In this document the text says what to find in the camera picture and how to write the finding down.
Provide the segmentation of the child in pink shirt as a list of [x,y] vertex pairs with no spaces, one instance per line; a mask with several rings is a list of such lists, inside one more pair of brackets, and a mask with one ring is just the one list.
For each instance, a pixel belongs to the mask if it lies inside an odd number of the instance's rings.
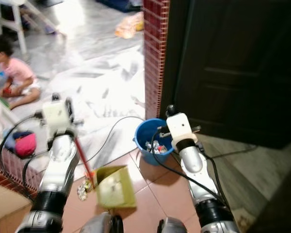
[[0,97],[8,100],[9,109],[39,100],[41,89],[37,76],[28,64],[13,57],[12,43],[0,35],[0,71],[6,82],[0,89]]

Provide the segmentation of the white plastic stool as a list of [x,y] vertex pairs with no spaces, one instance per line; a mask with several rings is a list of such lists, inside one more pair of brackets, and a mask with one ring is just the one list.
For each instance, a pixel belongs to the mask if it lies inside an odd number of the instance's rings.
[[[1,11],[3,6],[11,9],[12,19],[3,17]],[[3,33],[4,28],[14,31],[23,56],[30,55],[24,36],[24,22],[30,23],[35,30],[42,33],[65,35],[56,24],[41,13],[29,0],[0,0],[0,35]]]

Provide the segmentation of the crumpled white litter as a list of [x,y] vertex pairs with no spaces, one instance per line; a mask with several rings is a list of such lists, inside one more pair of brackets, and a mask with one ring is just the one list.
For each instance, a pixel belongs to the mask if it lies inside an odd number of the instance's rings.
[[147,149],[152,154],[164,154],[168,152],[167,147],[159,143],[158,140],[148,142]]

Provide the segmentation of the crumpled wrapper litter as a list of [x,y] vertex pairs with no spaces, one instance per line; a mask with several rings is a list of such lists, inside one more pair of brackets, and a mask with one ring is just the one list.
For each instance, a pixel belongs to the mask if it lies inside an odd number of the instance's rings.
[[83,180],[81,184],[77,187],[77,196],[79,200],[87,200],[88,195],[92,193],[94,185],[92,181],[88,178]]

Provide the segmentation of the grey left robot leg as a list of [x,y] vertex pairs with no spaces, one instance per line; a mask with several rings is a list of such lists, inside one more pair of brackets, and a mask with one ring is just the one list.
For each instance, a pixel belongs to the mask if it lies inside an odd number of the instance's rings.
[[88,220],[79,233],[124,233],[121,216],[103,212]]

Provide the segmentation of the orange plastic bag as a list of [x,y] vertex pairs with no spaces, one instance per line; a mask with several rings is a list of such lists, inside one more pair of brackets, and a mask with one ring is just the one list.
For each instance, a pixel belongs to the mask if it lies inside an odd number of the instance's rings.
[[138,12],[134,15],[123,18],[116,26],[114,35],[116,37],[130,39],[133,38],[138,32],[144,29],[144,14]]

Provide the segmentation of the white plastic sheet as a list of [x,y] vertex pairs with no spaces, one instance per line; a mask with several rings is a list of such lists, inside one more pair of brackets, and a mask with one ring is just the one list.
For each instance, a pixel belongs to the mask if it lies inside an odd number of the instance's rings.
[[72,101],[81,142],[131,137],[144,120],[144,55],[137,45],[59,73],[46,87]]

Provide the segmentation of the green dustpan with red handle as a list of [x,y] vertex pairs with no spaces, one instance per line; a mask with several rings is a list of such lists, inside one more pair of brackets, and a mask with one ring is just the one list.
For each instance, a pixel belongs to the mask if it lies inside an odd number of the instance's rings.
[[[75,184],[69,189],[69,204],[78,204],[82,209],[95,205],[98,209],[136,208],[136,196],[132,182],[132,164],[126,150],[123,154],[114,152],[117,141],[106,138],[93,153],[89,153],[85,162],[81,162],[75,171]],[[85,179],[94,185],[87,200],[79,200],[77,187]]]

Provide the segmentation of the dark blue mat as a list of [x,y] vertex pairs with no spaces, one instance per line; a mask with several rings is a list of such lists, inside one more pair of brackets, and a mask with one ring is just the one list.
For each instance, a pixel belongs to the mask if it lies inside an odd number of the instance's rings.
[[96,2],[122,13],[138,12],[143,6],[143,0],[96,0]]

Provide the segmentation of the dark wooden door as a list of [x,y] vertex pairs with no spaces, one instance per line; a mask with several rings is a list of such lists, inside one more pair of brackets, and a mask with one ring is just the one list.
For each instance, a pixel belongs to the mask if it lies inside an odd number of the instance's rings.
[[170,0],[160,116],[201,134],[291,144],[291,0]]

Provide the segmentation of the grey right robot leg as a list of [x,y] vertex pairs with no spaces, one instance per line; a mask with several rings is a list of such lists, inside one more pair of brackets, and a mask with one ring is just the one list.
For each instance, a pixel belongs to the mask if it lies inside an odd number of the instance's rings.
[[187,233],[187,229],[181,220],[166,217],[159,221],[157,233]]

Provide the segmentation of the pink cap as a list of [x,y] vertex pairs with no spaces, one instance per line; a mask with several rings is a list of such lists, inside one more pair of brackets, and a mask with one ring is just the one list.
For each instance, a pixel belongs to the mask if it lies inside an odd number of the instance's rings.
[[27,158],[35,154],[37,142],[34,133],[21,133],[15,138],[15,153],[19,158]]

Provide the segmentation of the blue plastic bucket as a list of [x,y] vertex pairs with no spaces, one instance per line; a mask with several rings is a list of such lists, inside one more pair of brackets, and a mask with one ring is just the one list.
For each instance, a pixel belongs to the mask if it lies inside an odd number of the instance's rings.
[[[137,148],[143,154],[142,159],[146,163],[155,166],[158,166],[159,162],[165,162],[165,160],[170,157],[172,151],[174,151],[171,137],[161,137],[159,134],[155,134],[157,129],[161,126],[167,126],[167,122],[161,118],[150,118],[145,120],[137,127],[133,138]],[[148,145],[153,135],[155,136],[154,140],[167,149],[166,152],[155,152],[154,154],[150,152]]]

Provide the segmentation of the grey robot leg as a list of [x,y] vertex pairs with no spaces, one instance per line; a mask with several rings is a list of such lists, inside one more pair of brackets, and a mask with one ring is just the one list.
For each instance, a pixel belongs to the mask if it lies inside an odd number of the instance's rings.
[[79,233],[124,233],[121,216],[103,212],[88,220]]
[[187,229],[181,220],[166,217],[159,221],[157,233],[187,233]]

